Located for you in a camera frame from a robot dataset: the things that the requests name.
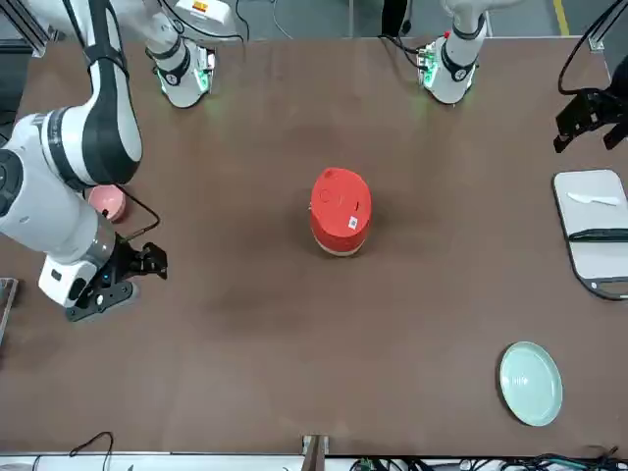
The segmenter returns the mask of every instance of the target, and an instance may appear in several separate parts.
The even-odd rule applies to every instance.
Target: green led light
[[[159,82],[161,83],[161,91],[166,93],[166,85],[164,84],[164,80],[161,78],[160,75],[157,75],[157,78],[159,79]]]
[[[425,74],[425,81],[423,82],[426,88],[431,88],[434,84],[434,78],[436,77],[436,72],[439,69],[439,64],[435,63]]]
[[[207,77],[207,73],[194,71],[194,76],[196,77],[196,82],[198,83],[200,90],[207,91],[209,88],[209,77]]]
[[[475,67],[471,69],[471,73],[469,74],[469,82],[467,83],[467,90],[471,88],[471,84],[473,83],[473,76],[475,74]]]

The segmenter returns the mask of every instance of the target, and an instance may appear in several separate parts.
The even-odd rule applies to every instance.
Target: red container
[[[370,224],[366,182],[346,169],[325,169],[310,197],[310,226],[319,245],[333,255],[352,255],[364,243]]]

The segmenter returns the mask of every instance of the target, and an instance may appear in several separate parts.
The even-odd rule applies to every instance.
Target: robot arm
[[[614,127],[603,137],[606,149],[613,149],[628,136],[628,56],[617,66],[606,90],[583,88],[556,116],[558,136],[553,141],[560,153],[584,132],[606,125]]]
[[[74,1],[74,12],[81,34],[87,32],[89,12],[86,1]],[[184,39],[172,26],[161,9],[160,0],[109,0],[109,11],[115,21],[126,26],[146,44],[147,54],[157,66],[161,87],[170,102],[178,108],[193,106],[209,91],[214,51]],[[77,34],[66,4],[70,0],[28,0],[38,16],[66,34]]]
[[[442,0],[443,8],[453,16],[453,26],[463,33],[478,30],[480,18],[485,12],[508,8],[523,0]]]
[[[451,33],[419,52],[419,82],[444,104],[460,101],[472,84],[487,35],[485,13],[523,0],[443,0],[453,15]]]
[[[46,253],[39,286],[78,320],[130,299],[134,275],[166,278],[163,250],[141,251],[79,195],[126,183],[141,158],[116,15],[103,0],[64,0],[84,43],[92,95],[21,119],[0,149],[0,231]]]

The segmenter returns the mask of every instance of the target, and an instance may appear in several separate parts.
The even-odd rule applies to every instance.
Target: pink cup
[[[107,219],[112,223],[122,217],[127,207],[127,197],[113,184],[93,188],[87,202],[99,213],[107,210]]]

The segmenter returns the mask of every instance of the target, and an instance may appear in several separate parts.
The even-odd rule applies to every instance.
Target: light green plate
[[[530,341],[511,345],[499,367],[501,393],[522,422],[543,427],[556,418],[562,405],[562,382],[556,364]]]

